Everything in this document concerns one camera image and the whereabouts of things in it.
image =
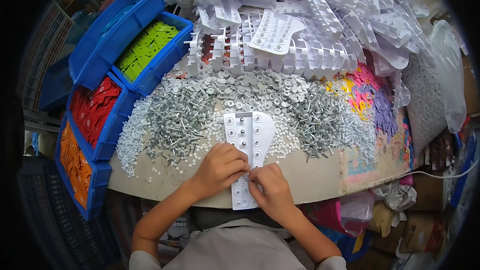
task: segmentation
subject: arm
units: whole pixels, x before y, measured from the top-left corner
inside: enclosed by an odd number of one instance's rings
[[[157,260],[159,238],[196,201],[228,188],[249,172],[248,156],[231,144],[216,144],[205,156],[195,175],[143,216],[133,231],[132,253],[142,250]]]
[[[329,257],[342,256],[337,245],[321,233],[295,206],[289,183],[277,164],[251,170],[249,179],[250,193],[261,209],[297,239],[316,267]],[[256,182],[263,186],[263,194]]]

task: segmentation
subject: left hand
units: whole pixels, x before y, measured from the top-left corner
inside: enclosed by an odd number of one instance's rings
[[[187,182],[196,200],[201,200],[230,187],[239,177],[250,171],[248,156],[229,143],[212,147]]]

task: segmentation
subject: gray shirt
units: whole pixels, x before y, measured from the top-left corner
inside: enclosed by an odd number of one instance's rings
[[[185,249],[164,269],[305,270],[280,236],[285,231],[276,231],[246,220],[231,221],[203,232],[194,231]],[[160,269],[160,263],[148,252],[138,250],[130,256],[129,269],[157,270]],[[317,267],[317,270],[346,269],[345,259],[341,256],[329,257]]]

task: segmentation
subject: white cable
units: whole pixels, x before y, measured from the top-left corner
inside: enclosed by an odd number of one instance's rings
[[[460,177],[463,177],[463,176],[466,176],[470,170],[473,169],[473,167],[475,167],[475,165],[477,165],[477,163],[480,161],[480,158],[477,159],[476,162],[473,163],[473,165],[468,169],[466,170],[465,172],[463,172],[462,174],[459,174],[459,175],[453,175],[453,176],[436,176],[436,175],[432,175],[430,173],[427,173],[427,172],[424,172],[424,171],[413,171],[413,172],[410,172],[410,173],[406,173],[404,175],[402,175],[401,177],[399,178],[402,178],[402,177],[406,177],[410,174],[415,174],[415,173],[421,173],[421,174],[424,174],[426,176],[429,176],[429,177],[433,177],[433,178],[440,178],[440,179],[451,179],[451,178],[460,178]]]

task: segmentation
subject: hand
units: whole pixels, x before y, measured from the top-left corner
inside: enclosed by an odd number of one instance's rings
[[[289,183],[276,163],[252,169],[248,178],[250,194],[270,218],[284,227],[294,221],[300,210],[293,203]],[[263,186],[263,194],[257,183]]]
[[[197,201],[218,194],[250,171],[248,156],[229,143],[212,147],[188,182]]]

